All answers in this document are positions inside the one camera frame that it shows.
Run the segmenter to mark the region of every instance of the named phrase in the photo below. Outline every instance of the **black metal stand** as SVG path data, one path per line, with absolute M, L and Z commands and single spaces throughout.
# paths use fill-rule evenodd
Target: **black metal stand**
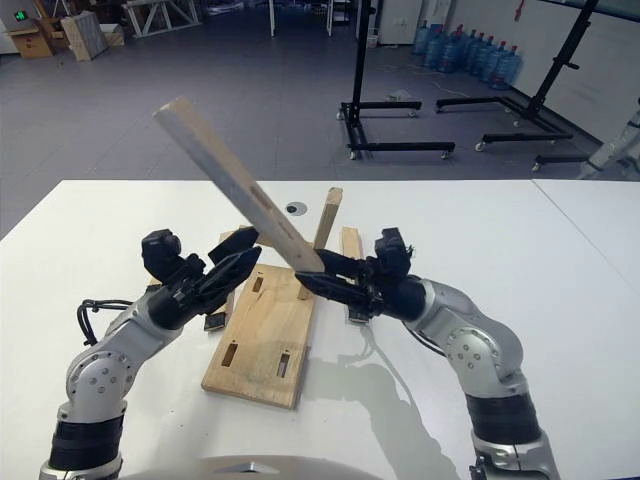
M 362 76 L 364 73 L 364 60 L 367 55 L 367 31 L 369 27 L 369 15 L 375 10 L 371 8 L 371 0 L 362 0 L 360 10 L 360 29 L 358 31 L 358 55 L 356 60 L 356 75 L 353 81 L 353 98 L 351 103 L 340 104 L 338 119 L 344 120 L 349 135 L 347 147 L 350 149 L 349 158 L 358 158 L 358 152 L 365 150 L 373 151 L 416 151 L 416 150 L 441 150 L 440 157 L 445 159 L 453 152 L 456 144 L 453 142 L 385 142 L 371 143 L 360 123 L 361 110 L 389 110 L 389 109 L 409 109 L 409 116 L 415 117 L 416 111 L 422 108 L 422 102 L 361 102 Z
M 547 93 L 556 80 L 558 74 L 562 70 L 562 67 L 569 67 L 573 70 L 580 68 L 578 65 L 571 63 L 571 57 L 575 53 L 582 37 L 584 36 L 587 28 L 591 23 L 589 17 L 593 13 L 599 0 L 587 0 L 578 18 L 576 19 L 569 36 L 562 45 L 558 56 L 553 59 L 551 69 L 547 73 L 544 81 L 540 85 L 540 88 L 529 101 L 529 104 L 524 106 L 517 103 L 515 100 L 508 97 L 480 97 L 480 98 L 445 98 L 436 101 L 436 112 L 440 113 L 442 107 L 448 105 L 469 105 L 475 103 L 500 103 L 505 107 L 505 111 L 513 111 L 517 113 L 521 118 L 532 122 L 534 125 L 544 130 L 544 133 L 504 133 L 493 134 L 488 133 L 482 137 L 482 140 L 476 144 L 475 150 L 481 152 L 488 143 L 495 142 L 528 142 L 536 140 L 549 140 L 554 142 L 560 139 L 569 139 L 573 137 L 573 134 L 565 132 L 562 128 L 551 123 L 540 116 L 540 110 L 544 105 Z M 519 127 L 520 122 L 518 120 L 513 122 L 514 127 Z
M 589 160 L 589 155 L 566 154 L 566 155 L 538 155 L 533 161 L 532 172 L 537 172 L 547 163 L 582 163 Z

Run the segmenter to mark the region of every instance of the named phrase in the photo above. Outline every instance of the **wooden plank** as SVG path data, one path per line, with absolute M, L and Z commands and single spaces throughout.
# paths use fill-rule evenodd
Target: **wooden plank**
M 329 233 L 331 233 L 333 221 L 338 213 L 338 208 L 340 208 L 340 202 L 342 202 L 342 189 L 331 187 L 327 193 L 327 199 L 324 202 L 324 207 L 322 208 L 320 222 L 318 222 L 316 237 L 313 240 L 314 248 L 325 248 L 327 246 Z M 300 285 L 298 298 L 303 300 L 305 298 L 309 298 L 310 295 L 311 292 L 309 292 L 309 290 L 307 290 L 303 285 Z
M 324 271 L 313 248 L 185 98 L 173 100 L 154 117 L 289 265 L 297 271 Z
M 315 298 L 298 300 L 290 268 L 256 265 L 202 380 L 202 388 L 294 408 Z
M 220 234 L 220 240 L 218 243 L 224 242 L 234 232 L 224 232 Z M 218 310 L 210 313 L 204 317 L 204 329 L 208 332 L 224 328 L 231 319 L 233 313 L 233 303 L 235 301 L 236 291 L 232 290 L 227 295 L 227 301 Z
M 357 228 L 342 227 L 340 230 L 340 250 L 345 257 L 360 260 L 364 258 L 362 253 L 362 240 Z
M 358 233 L 357 228 L 352 227 L 342 227 L 340 230 L 340 250 L 342 254 L 346 257 L 355 258 L 359 260 L 364 258 L 364 254 L 362 253 L 362 240 L 360 239 L 360 234 Z M 349 320 L 354 323 L 369 324 L 369 319 L 362 315 L 358 315 L 355 312 L 352 312 L 349 309 Z

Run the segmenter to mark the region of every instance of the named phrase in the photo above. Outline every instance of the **rectangular slot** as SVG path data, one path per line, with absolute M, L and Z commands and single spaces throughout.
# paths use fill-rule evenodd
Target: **rectangular slot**
M 233 361 L 233 356 L 236 354 L 236 350 L 238 349 L 237 343 L 230 343 L 227 347 L 227 351 L 224 354 L 224 358 L 222 359 L 223 367 L 230 367 L 231 362 Z
M 284 378 L 287 373 L 287 365 L 289 365 L 289 357 L 288 353 L 283 353 L 280 355 L 280 363 L 278 364 L 278 376 L 280 378 Z
M 257 277 L 256 281 L 253 282 L 253 288 L 251 289 L 254 292 L 259 292 L 260 291 L 260 287 L 262 287 L 262 277 Z

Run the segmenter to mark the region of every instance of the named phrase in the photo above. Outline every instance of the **black cable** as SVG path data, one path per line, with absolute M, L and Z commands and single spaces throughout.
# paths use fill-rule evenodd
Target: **black cable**
M 128 300 L 83 300 L 76 310 L 78 325 L 80 325 L 80 330 L 82 330 L 82 333 L 86 338 L 83 345 L 93 346 L 98 343 L 98 340 L 93 333 L 91 322 L 89 321 L 89 314 L 87 312 L 89 308 L 93 313 L 97 313 L 100 310 L 126 310 L 132 304 L 133 302 Z
M 413 338 L 415 338 L 418 341 L 418 343 L 420 343 L 420 345 L 422 345 L 423 347 L 428 348 L 433 353 L 436 353 L 436 354 L 440 355 L 441 357 L 446 357 L 446 355 L 444 354 L 442 349 L 440 347 L 438 347 L 438 345 L 433 340 L 425 337 L 424 335 L 422 335 L 420 333 L 417 333 L 417 332 L 414 332 L 413 330 L 410 330 L 409 327 L 407 327 L 404 323 L 403 323 L 403 325 L 407 329 L 407 332 L 409 332 L 411 334 L 411 336 Z

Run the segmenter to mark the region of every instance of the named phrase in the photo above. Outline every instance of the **robotic arm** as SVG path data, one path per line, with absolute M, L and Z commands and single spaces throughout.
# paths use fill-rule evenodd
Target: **robotic arm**
M 559 479 L 520 370 L 518 337 L 483 315 L 459 290 L 409 275 L 412 249 L 395 228 L 382 235 L 375 244 L 377 258 L 354 260 L 319 250 L 325 272 L 298 272 L 298 279 L 313 293 L 360 315 L 383 313 L 401 320 L 418 341 L 447 358 L 473 424 L 473 480 Z
M 194 316 L 217 310 L 255 266 L 258 232 L 238 230 L 209 252 L 215 268 L 180 257 L 180 241 L 169 230 L 142 241 L 144 265 L 157 280 L 109 326 L 100 342 L 78 355 L 67 371 L 69 401 L 58 410 L 49 460 L 40 480 L 111 480 L 122 466 L 118 451 L 127 410 L 124 397 L 142 364 L 175 340 Z
M 559 480 L 520 370 L 522 346 L 505 325 L 483 315 L 455 288 L 409 275 L 412 249 L 397 229 L 376 241 L 376 257 L 354 260 L 318 250 L 325 272 L 297 272 L 317 295 L 361 316 L 386 314 L 403 322 L 423 345 L 446 357 L 458 375 L 473 424 L 477 463 L 472 480 Z M 111 480 L 122 466 L 119 442 L 129 392 L 142 364 L 175 340 L 195 315 L 218 309 L 250 274 L 258 232 L 242 229 L 209 252 L 204 274 L 197 255 L 180 257 L 169 230 L 142 241 L 147 270 L 161 282 L 124 310 L 67 372 L 69 401 L 58 410 L 49 460 L 40 480 Z M 346 279 L 355 280 L 349 283 Z

